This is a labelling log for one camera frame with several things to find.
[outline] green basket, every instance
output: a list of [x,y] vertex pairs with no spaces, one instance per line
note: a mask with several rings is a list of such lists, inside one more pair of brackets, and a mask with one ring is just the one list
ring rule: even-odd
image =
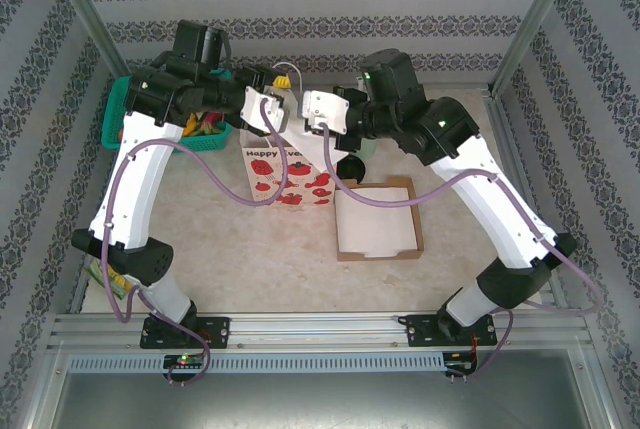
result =
[[[124,101],[129,91],[129,79],[131,79],[131,76],[120,77],[111,86],[107,110],[102,123],[101,138],[102,145],[107,149],[120,148],[118,134],[124,125],[124,114],[126,112]],[[224,149],[227,144],[227,136],[231,132],[231,126],[226,122],[222,124],[224,125],[224,131],[220,134],[183,137],[180,139],[180,144],[187,146],[192,151],[218,151]]]

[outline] cardboard box lid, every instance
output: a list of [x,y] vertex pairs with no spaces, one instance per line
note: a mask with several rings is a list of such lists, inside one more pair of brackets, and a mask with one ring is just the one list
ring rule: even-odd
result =
[[[410,177],[405,177],[405,176],[392,176],[392,177],[389,177],[386,182],[381,182],[381,183],[365,183],[365,184],[360,184],[359,185],[356,181],[352,181],[352,180],[345,181],[345,183],[351,189],[395,188],[395,187],[404,188],[404,189],[406,189],[406,192],[407,192],[409,198],[413,199],[413,198],[416,197],[415,189],[413,187],[413,181],[411,180]],[[407,250],[401,250],[400,252],[398,252],[394,256],[383,256],[383,257],[366,256],[362,252],[342,252],[340,250],[340,240],[341,240],[340,225],[341,225],[341,223],[339,221],[344,217],[344,215],[340,216],[338,214],[338,211],[340,210],[339,206],[341,205],[341,203],[338,202],[338,197],[345,197],[346,195],[342,194],[342,196],[339,196],[339,194],[341,194],[341,193],[342,193],[342,191],[340,191],[339,189],[336,190],[336,243],[338,245],[338,255],[337,255],[338,261],[371,261],[371,260],[380,261],[380,260],[403,260],[403,259],[406,260],[406,259],[418,259],[422,255],[422,253],[424,252],[424,239],[423,239],[423,234],[422,234],[422,223],[421,223],[421,220],[420,220],[420,211],[418,210],[418,206],[417,205],[411,206],[410,208],[401,208],[401,210],[375,208],[375,207],[371,207],[371,206],[362,205],[363,208],[370,209],[372,215],[374,215],[376,213],[377,214],[383,214],[384,211],[396,211],[396,214],[400,214],[401,212],[404,212],[404,215],[402,217],[408,217],[407,213],[410,213],[411,222],[413,224],[413,234],[414,234],[414,237],[415,237],[415,245],[413,247],[415,247],[415,248],[407,249]],[[374,226],[375,225],[370,225],[370,227],[372,228],[370,230],[375,230],[376,228]],[[362,231],[366,232],[367,228],[366,227],[362,227]]]

